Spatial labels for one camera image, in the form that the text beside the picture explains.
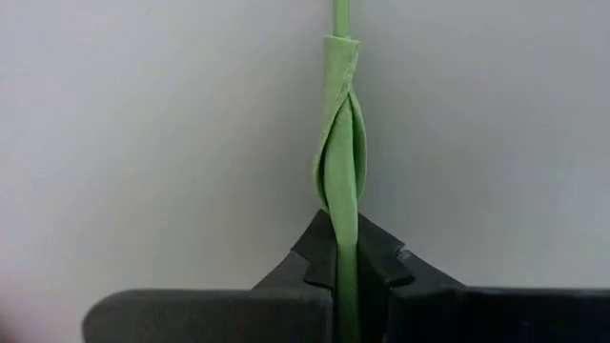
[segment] green stem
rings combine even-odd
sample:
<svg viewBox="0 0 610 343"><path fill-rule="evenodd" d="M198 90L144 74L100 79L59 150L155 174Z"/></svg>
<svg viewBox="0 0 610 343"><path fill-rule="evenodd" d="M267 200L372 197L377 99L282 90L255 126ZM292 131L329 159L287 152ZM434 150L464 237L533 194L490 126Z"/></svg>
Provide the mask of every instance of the green stem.
<svg viewBox="0 0 610 343"><path fill-rule="evenodd" d="M335 36L350 36L350 0L335 0Z"/></svg>

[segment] white wall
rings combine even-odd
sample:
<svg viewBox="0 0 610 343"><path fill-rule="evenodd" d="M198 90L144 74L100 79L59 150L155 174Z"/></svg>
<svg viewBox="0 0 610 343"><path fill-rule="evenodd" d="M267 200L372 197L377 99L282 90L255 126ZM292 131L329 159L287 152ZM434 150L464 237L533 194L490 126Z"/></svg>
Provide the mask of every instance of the white wall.
<svg viewBox="0 0 610 343"><path fill-rule="evenodd" d="M610 4L354 1L364 212L466 283L610 287ZM329 9L0 3L0 334L272 268L317 206Z"/></svg>

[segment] gray background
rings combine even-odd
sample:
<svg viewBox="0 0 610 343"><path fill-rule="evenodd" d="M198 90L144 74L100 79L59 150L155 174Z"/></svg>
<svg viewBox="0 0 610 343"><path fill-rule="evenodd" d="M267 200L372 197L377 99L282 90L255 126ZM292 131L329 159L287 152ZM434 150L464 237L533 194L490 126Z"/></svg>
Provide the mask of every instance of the gray background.
<svg viewBox="0 0 610 343"><path fill-rule="evenodd" d="M610 287L610 3L354 0L362 210L474 285ZM0 3L0 331L247 288L317 208L327 0Z"/></svg>

